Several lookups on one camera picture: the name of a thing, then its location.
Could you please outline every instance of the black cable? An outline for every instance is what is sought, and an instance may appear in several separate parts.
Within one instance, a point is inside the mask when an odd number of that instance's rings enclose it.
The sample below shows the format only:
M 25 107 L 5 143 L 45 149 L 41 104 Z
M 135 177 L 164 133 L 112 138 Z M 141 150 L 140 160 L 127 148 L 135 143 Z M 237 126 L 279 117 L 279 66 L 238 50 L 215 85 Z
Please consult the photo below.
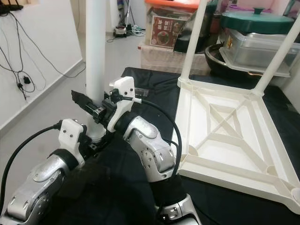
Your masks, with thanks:
M 124 100 L 129 100 L 129 101 L 132 101 L 132 97 L 125 97 L 125 96 L 122 96 L 121 99 L 124 99 Z M 175 176 L 176 176 L 176 172 L 178 171 L 178 168 L 179 168 L 179 164 L 180 164 L 180 159 L 181 159 L 181 153 L 182 153 L 182 142 L 181 142 L 181 135 L 180 135 L 180 131 L 175 123 L 175 121 L 173 120 L 173 118 L 169 115 L 169 113 L 167 113 L 163 108 L 161 108 L 159 105 L 153 103 L 153 102 L 150 102 L 150 101 L 147 101 L 147 100 L 144 100 L 142 99 L 141 100 L 141 103 L 144 103 L 144 104 L 147 104 L 147 105 L 150 105 L 156 109 L 158 109 L 160 112 L 162 112 L 167 118 L 168 120 L 173 124 L 173 127 L 175 129 L 175 132 L 176 132 L 176 135 L 177 135 L 177 139 L 178 139 L 178 148 L 177 148 L 177 156 L 176 156 L 176 163 L 175 163 L 175 166 L 174 166 L 174 170 L 172 172 L 172 175 L 170 177 L 170 179 L 173 179 Z M 161 211 L 163 209 L 163 203 L 159 206 L 157 212 L 156 212 L 156 219 L 159 220 L 159 216 L 161 214 Z
M 170 116 L 170 114 L 168 112 L 166 112 L 163 108 L 161 108 L 159 105 L 153 103 L 153 102 L 150 102 L 150 101 L 147 101 L 147 100 L 144 100 L 142 99 L 142 103 L 144 104 L 147 104 L 147 105 L 150 105 L 156 109 L 158 109 L 160 112 L 162 112 L 167 118 L 168 120 L 173 124 L 173 127 L 175 129 L 175 132 L 176 132 L 176 135 L 177 135 L 177 139 L 178 139 L 178 151 L 177 151 L 177 156 L 176 156 L 176 163 L 175 163 L 175 166 L 174 166 L 174 170 L 172 172 L 172 175 L 171 175 L 171 178 L 174 178 L 176 173 L 177 173 L 177 170 L 179 168 L 179 164 L 180 164 L 180 159 L 181 159 L 181 153 L 182 153 L 182 142 L 181 142 L 181 135 L 180 135 L 180 131 L 178 129 L 178 126 L 176 125 L 175 121 L 173 120 L 173 118 Z
M 134 36 L 134 34 L 131 31 L 128 31 L 126 37 L 114 37 L 114 38 L 106 40 L 106 42 L 111 43 L 114 40 L 123 39 L 123 38 L 131 37 L 131 36 Z
M 212 218 L 211 216 L 209 216 L 207 213 L 203 212 L 203 210 L 201 210 L 200 207 L 197 206 L 197 204 L 195 204 L 195 202 L 193 201 L 193 204 L 195 206 L 195 208 L 201 212 L 206 218 L 208 218 L 209 220 L 211 220 L 212 222 L 214 222 L 217 225 L 221 225 L 218 221 L 216 221 L 214 218 Z
M 165 138 L 163 138 L 163 140 L 164 140 L 165 142 L 172 143 L 173 145 L 175 145 L 176 149 L 179 148 L 179 146 L 178 146 L 178 144 L 177 144 L 176 142 L 171 141 L 171 140 L 169 140 L 169 139 L 165 139 Z
M 32 139 L 36 138 L 37 136 L 41 135 L 42 133 L 52 130 L 52 129 L 60 129 L 61 127 L 61 121 L 59 121 L 57 124 L 54 124 L 50 127 L 47 127 L 45 129 L 42 129 L 38 132 L 36 132 L 35 134 L 33 134 L 32 136 L 30 136 L 29 138 L 27 138 L 22 144 L 19 145 L 19 147 L 13 152 L 13 154 L 11 155 L 11 157 L 9 158 L 4 172 L 3 172 L 3 176 L 2 176 L 2 182 L 1 182 L 1 194 L 0 194 L 0 214 L 3 210 L 3 205 L 4 205 L 4 198 L 5 198 L 5 187 L 6 187 L 6 181 L 8 178 L 8 172 L 9 169 L 15 159 L 15 157 L 17 156 L 17 154 L 21 151 L 21 149 L 28 144 Z
M 16 23 L 17 36 L 18 36 L 19 54 L 20 54 L 20 61 L 21 61 L 21 70 L 19 70 L 19 71 L 13 70 L 13 68 L 12 68 L 12 66 L 11 66 L 11 64 L 10 64 L 10 62 L 9 62 L 9 60 L 8 60 L 7 57 L 6 57 L 6 54 L 4 53 L 4 51 L 3 51 L 3 49 L 2 49 L 1 47 L 0 47 L 0 50 L 1 50 L 1 52 L 2 52 L 2 54 L 3 54 L 3 56 L 4 56 L 4 58 L 5 58 L 5 60 L 6 60 L 6 62 L 7 62 L 7 64 L 8 64 L 8 66 L 9 66 L 10 69 L 8 69 L 8 68 L 2 66 L 1 64 L 0 64 L 0 67 L 2 67 L 2 68 L 5 69 L 5 70 L 11 71 L 11 72 L 14 74 L 15 79 L 16 79 L 16 85 L 17 85 L 18 89 L 21 91 L 21 93 L 23 94 L 24 99 L 26 100 L 25 92 L 27 92 L 27 93 L 33 93 L 33 92 L 35 91 L 35 84 L 34 84 L 32 78 L 30 77 L 30 75 L 27 74 L 25 71 L 23 71 L 23 69 L 24 69 L 24 64 L 23 64 L 23 59 L 22 59 L 21 40 L 20 40 L 19 26 L 18 26 L 17 20 L 15 20 L 15 23 Z M 25 90 L 25 89 L 23 88 L 23 85 L 22 85 L 21 80 L 20 80 L 20 73 L 25 73 L 25 74 L 30 78 L 31 83 L 32 83 L 32 85 L 33 85 L 33 90 L 27 91 L 27 90 Z
M 67 77 L 67 78 L 75 78 L 77 77 L 81 72 L 83 72 L 85 70 L 85 67 L 83 70 L 81 70 L 78 74 L 76 74 L 75 76 L 67 76 L 65 74 L 63 74 L 62 72 L 60 72 L 55 66 L 54 64 L 43 54 L 43 52 L 41 51 L 41 49 L 38 47 L 38 45 L 31 39 L 31 37 L 29 37 L 29 35 L 27 34 L 27 32 L 25 31 L 24 27 L 22 26 L 22 24 L 20 23 L 20 21 L 15 17 L 15 15 L 11 12 L 9 12 L 9 14 L 11 14 L 14 19 L 17 21 L 17 23 L 20 25 L 20 27 L 22 28 L 24 34 L 26 35 L 26 37 L 32 42 L 32 44 L 38 49 L 39 53 L 42 55 L 42 57 L 53 67 L 53 69 L 55 69 L 56 72 L 58 72 L 59 74 Z

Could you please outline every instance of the electrical cable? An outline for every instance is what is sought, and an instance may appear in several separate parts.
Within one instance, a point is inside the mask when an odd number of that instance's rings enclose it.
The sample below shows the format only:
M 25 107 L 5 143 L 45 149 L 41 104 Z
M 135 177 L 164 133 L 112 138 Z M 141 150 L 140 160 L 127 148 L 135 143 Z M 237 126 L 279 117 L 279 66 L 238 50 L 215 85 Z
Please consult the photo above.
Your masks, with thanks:
M 15 21 L 15 22 L 16 22 L 16 29 L 17 29 L 17 36 L 18 36 L 19 54 L 20 54 L 20 61 L 21 61 L 21 70 L 19 70 L 19 71 L 13 70 L 13 68 L 12 68 L 12 66 L 11 66 L 11 64 L 10 64 L 10 61 L 7 59 L 7 57 L 6 57 L 6 55 L 5 55 L 4 51 L 3 51 L 3 49 L 2 49 L 1 47 L 0 47 L 0 50 L 1 50 L 1 52 L 2 52 L 2 54 L 3 54 L 3 56 L 4 56 L 5 60 L 6 60 L 6 62 L 7 62 L 7 64 L 8 64 L 8 66 L 10 67 L 10 69 L 8 69 L 8 68 L 6 68 L 6 67 L 4 67 L 4 66 L 2 66 L 2 65 L 0 65 L 0 66 L 1 66 L 2 68 L 4 68 L 5 70 L 11 71 L 11 72 L 14 74 L 14 76 L 15 76 L 15 78 L 16 78 L 16 85 L 17 85 L 18 89 L 21 91 L 21 93 L 23 94 L 24 99 L 26 100 L 27 96 L 25 95 L 25 92 L 27 92 L 27 93 L 32 93 L 32 92 L 34 92 L 34 91 L 35 91 L 35 84 L 34 84 L 32 78 L 30 77 L 30 75 L 27 74 L 25 71 L 23 71 L 24 66 L 23 66 L 23 59 L 22 59 L 22 51 L 21 51 L 21 40 L 20 40 L 20 34 L 19 34 L 19 26 L 18 26 L 17 21 Z M 2 30 L 2 33 L 4 34 L 4 37 L 5 37 L 5 39 L 6 39 L 6 42 L 7 42 L 7 51 L 9 52 L 9 47 L 8 47 L 8 40 L 7 40 L 7 37 L 6 37 L 6 35 L 5 35 L 5 33 L 4 33 L 3 30 Z M 20 80 L 20 73 L 25 73 L 25 74 L 28 76 L 28 78 L 31 80 L 31 83 L 32 83 L 32 85 L 33 85 L 33 90 L 28 91 L 28 90 L 26 90 L 26 89 L 23 88 L 23 84 L 21 83 L 21 80 Z
M 4 33 L 2 27 L 0 27 L 0 30 L 1 30 L 1 32 L 2 32 L 2 34 L 3 34 L 3 36 L 4 36 L 5 41 L 6 41 L 8 60 L 11 61 L 11 60 L 10 60 L 10 54 L 9 54 L 8 38 L 6 37 L 6 34 Z
M 122 100 L 129 100 L 129 101 L 134 101 L 134 102 L 137 102 L 137 103 L 144 103 L 144 104 L 150 105 L 150 106 L 156 108 L 157 110 L 159 110 L 160 112 L 162 112 L 168 118 L 168 120 L 173 124 L 174 130 L 176 132 L 177 139 L 178 139 L 178 148 L 176 147 L 176 150 L 177 150 L 176 162 L 175 162 L 175 166 L 174 166 L 172 175 L 170 177 L 170 179 L 173 179 L 176 176 L 176 172 L 178 171 L 178 168 L 179 168 L 179 165 L 180 165 L 181 153 L 182 153 L 181 135 L 180 135 L 180 131 L 179 131 L 179 129 L 178 129 L 175 121 L 173 120 L 173 118 L 170 116 L 169 113 L 167 113 L 163 108 L 161 108 L 159 105 L 157 105 L 157 104 L 155 104 L 153 102 L 150 102 L 150 101 L 147 101 L 147 100 L 144 100 L 144 99 L 136 99 L 136 98 L 133 98 L 133 97 L 125 97 L 125 96 L 121 96 L 121 99 Z M 159 206 L 159 208 L 158 208 L 158 210 L 156 212 L 156 220 L 159 220 L 159 216 L 160 216 L 161 211 L 163 209 L 163 205 L 164 204 L 162 203 Z
M 131 31 L 129 31 L 129 32 L 127 33 L 127 36 L 126 36 L 126 37 L 114 37 L 114 38 L 111 38 L 111 39 L 106 40 L 106 42 L 107 42 L 107 43 L 112 43 L 114 40 L 119 40 L 119 39 L 131 37 L 131 36 L 133 36 L 133 35 L 134 35 L 134 34 L 133 34 Z
M 168 142 L 168 143 L 170 143 L 170 144 L 175 145 L 176 150 L 178 151 L 179 146 L 178 146 L 178 144 L 177 144 L 176 142 L 171 141 L 171 140 L 168 140 L 168 139 L 165 139 L 165 138 L 163 138 L 163 140 L 164 140 L 165 142 Z
M 146 34 L 145 31 L 143 31 L 142 28 L 140 28 L 139 26 L 137 25 L 134 25 L 131 27 L 131 30 L 132 30 L 132 33 L 135 35 L 135 36 L 144 36 Z
M 145 99 L 142 99 L 142 103 L 150 105 L 150 106 L 156 108 L 157 110 L 159 110 L 160 112 L 162 112 L 168 118 L 168 120 L 173 124 L 174 130 L 176 132 L 177 139 L 178 139 L 178 151 L 177 151 L 177 155 L 176 155 L 176 163 L 175 163 L 175 166 L 174 166 L 174 170 L 173 170 L 172 175 L 171 175 L 171 179 L 172 179 L 172 178 L 175 177 L 175 175 L 176 175 L 176 173 L 178 171 L 179 164 L 180 164 L 180 159 L 181 159 L 182 142 L 181 142 L 180 131 L 179 131 L 178 126 L 176 125 L 175 121 L 173 120 L 173 118 L 162 107 L 160 107 L 159 105 L 157 105 L 157 104 L 155 104 L 153 102 L 147 101 Z
M 77 77 L 80 73 L 82 73 L 85 69 L 86 69 L 86 66 L 84 66 L 84 68 L 79 72 L 77 73 L 75 76 L 67 76 L 65 74 L 63 74 L 62 72 L 60 72 L 55 66 L 54 64 L 43 54 L 43 52 L 41 51 L 41 49 L 38 47 L 38 45 L 31 39 L 31 37 L 27 34 L 27 32 L 25 31 L 24 27 L 22 26 L 22 24 L 20 23 L 20 21 L 15 17 L 15 15 L 11 12 L 9 12 L 10 15 L 12 15 L 14 17 L 14 19 L 16 20 L 16 22 L 20 25 L 20 27 L 22 28 L 24 34 L 26 35 L 26 37 L 32 42 L 32 44 L 37 48 L 37 50 L 39 51 L 39 53 L 42 55 L 42 57 L 52 66 L 52 68 L 58 72 L 59 74 L 67 77 L 67 78 L 75 78 Z
M 22 150 L 22 148 L 26 144 L 28 144 L 32 139 L 36 138 L 37 136 L 41 135 L 42 133 L 45 133 L 46 131 L 49 131 L 49 130 L 52 130 L 52 129 L 59 130 L 60 127 L 61 127 L 61 123 L 62 123 L 62 121 L 59 121 L 58 123 L 56 123 L 56 124 L 54 124 L 50 127 L 44 128 L 44 129 L 36 132 L 35 134 L 33 134 L 32 136 L 27 138 L 22 144 L 20 144 L 19 147 L 13 152 L 13 154 L 11 155 L 11 157 L 9 158 L 9 160 L 8 160 L 6 166 L 5 166 L 3 176 L 2 176 L 1 193 L 0 193 L 0 214 L 2 213 L 3 205 L 4 205 L 5 188 L 6 188 L 6 181 L 7 181 L 7 178 L 8 178 L 8 172 L 9 172 L 9 169 L 10 169 L 15 157 L 17 156 L 17 154 Z
M 34 64 L 34 66 L 37 68 L 37 70 L 39 71 L 39 73 L 41 74 L 43 80 L 44 80 L 44 86 L 42 89 L 38 89 L 38 87 L 36 86 L 36 89 L 39 90 L 39 91 L 42 91 L 45 89 L 46 85 L 47 85 L 47 80 L 43 74 L 43 72 L 41 71 L 41 69 L 37 66 L 36 62 L 32 59 L 32 57 L 30 56 L 30 54 L 27 52 L 27 50 L 25 49 L 25 46 L 23 44 L 23 41 L 21 40 L 21 46 L 23 48 L 23 51 L 27 54 L 28 58 L 31 60 L 31 62 Z

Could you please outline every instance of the red lid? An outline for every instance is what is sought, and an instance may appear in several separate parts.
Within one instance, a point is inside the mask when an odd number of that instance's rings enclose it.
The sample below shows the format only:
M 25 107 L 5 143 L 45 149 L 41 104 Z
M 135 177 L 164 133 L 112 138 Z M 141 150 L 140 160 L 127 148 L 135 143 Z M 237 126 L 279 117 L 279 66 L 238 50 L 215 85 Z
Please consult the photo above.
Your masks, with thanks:
M 145 0 L 147 4 L 197 9 L 200 0 Z

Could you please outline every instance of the gray floor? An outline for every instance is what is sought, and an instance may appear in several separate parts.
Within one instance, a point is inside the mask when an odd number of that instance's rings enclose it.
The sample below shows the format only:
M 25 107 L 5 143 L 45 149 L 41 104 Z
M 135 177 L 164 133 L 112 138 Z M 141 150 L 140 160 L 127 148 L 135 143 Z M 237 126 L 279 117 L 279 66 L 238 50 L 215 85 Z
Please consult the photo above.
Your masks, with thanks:
M 79 34 L 78 37 L 82 50 L 85 52 L 85 37 L 83 34 Z M 141 41 L 143 41 L 143 37 L 128 37 L 106 43 L 106 90 L 109 81 L 120 77 L 126 67 L 140 67 L 140 53 L 137 46 Z M 73 103 L 71 90 L 85 93 L 85 72 L 74 79 L 64 80 L 0 139 L 0 177 L 2 177 L 11 153 L 31 134 L 61 119 L 72 118 L 85 123 L 86 114 Z M 25 181 L 30 169 L 58 147 L 58 131 L 55 130 L 39 136 L 23 148 L 8 175 L 4 207 L 7 206 L 8 200 L 17 187 Z

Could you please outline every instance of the plastic storage container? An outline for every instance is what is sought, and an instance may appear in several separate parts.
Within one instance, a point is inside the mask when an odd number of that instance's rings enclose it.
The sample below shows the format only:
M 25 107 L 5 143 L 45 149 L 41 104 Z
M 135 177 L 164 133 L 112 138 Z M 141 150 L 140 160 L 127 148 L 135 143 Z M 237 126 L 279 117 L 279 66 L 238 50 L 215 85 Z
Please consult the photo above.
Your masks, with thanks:
M 285 35 L 265 35 L 250 33 L 243 35 L 236 30 L 229 30 L 229 37 L 220 48 L 220 53 L 228 67 L 241 71 L 264 72 L 275 53 L 281 46 Z M 294 43 L 276 75 L 289 77 L 300 44 Z
M 161 48 L 140 43 L 138 48 L 141 51 L 141 68 L 157 70 L 170 73 L 182 72 L 182 66 L 186 54 L 174 52 L 173 49 Z M 195 54 L 191 75 L 209 75 L 208 66 L 204 54 Z
M 177 36 L 197 10 L 200 0 L 145 0 L 145 44 L 174 48 Z
M 274 0 L 238 0 L 237 6 L 240 8 L 271 8 Z

